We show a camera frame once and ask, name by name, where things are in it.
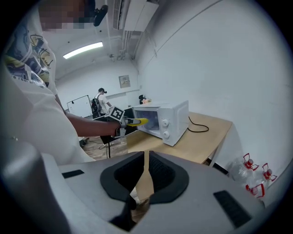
plastic bottle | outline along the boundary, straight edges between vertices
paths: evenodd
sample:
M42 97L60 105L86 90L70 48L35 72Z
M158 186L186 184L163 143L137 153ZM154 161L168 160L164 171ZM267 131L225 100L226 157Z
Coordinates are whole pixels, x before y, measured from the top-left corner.
M241 186L245 187L247 185L247 180L253 176L253 172L258 167L258 165L253 164L253 160L250 158L250 155L246 154L232 163L229 177L238 182Z
M262 166L262 169L254 172L253 176L248 178L245 186L257 198L263 197L269 187L269 182L277 178L276 175L272 175L272 170L269 169L267 163Z

microwave knob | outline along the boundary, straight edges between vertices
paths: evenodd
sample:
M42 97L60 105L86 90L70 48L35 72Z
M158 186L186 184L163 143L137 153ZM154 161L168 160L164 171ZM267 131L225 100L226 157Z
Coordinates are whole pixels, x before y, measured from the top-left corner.
M168 119L163 119L163 120L162 120L162 125L163 125L164 127L168 126L168 125L169 125L169 121L168 121Z
M168 139L170 136L170 133L168 131L163 132L163 136Z

person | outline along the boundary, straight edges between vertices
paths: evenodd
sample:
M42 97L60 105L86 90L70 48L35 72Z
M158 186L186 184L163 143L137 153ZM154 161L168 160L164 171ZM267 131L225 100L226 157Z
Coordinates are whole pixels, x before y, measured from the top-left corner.
M106 98L106 96L104 95L105 89L103 88L99 88L98 90L98 94L96 95L95 98L98 99L99 104L101 106L101 112L100 112L100 116L104 116L107 113L107 108L106 108L106 104L111 107L112 105L110 104L110 102L108 101L108 99Z
M119 122L93 121L65 112L54 83L56 59L43 30L76 22L88 1L42 1L15 29L0 64L3 135L29 142L42 155L52 155L58 165L93 161L80 147L78 136L115 135L120 128Z

ceiling light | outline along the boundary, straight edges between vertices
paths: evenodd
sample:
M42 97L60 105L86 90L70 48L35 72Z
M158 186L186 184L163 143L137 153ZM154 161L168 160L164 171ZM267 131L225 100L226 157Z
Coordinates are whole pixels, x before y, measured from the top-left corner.
M70 57L72 57L74 55L77 55L79 53L85 52L85 51L90 50L90 49L99 48L99 47L102 47L102 46L103 46L103 43L102 42L94 43L94 44L91 44L91 45L88 45L88 46L85 46L85 47L76 49L76 50L74 50L74 51L72 51L70 53L67 53L63 57L65 59L69 59Z

black slot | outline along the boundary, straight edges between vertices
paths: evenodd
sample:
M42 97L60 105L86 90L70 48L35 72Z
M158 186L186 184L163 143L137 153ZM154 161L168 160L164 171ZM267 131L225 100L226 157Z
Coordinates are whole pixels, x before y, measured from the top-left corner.
M215 192L214 196L236 228L251 220L250 215L227 191Z
M68 171L68 172L62 173L64 179L74 177L74 176L79 176L81 174L84 174L84 172L82 170L73 170L73 171Z

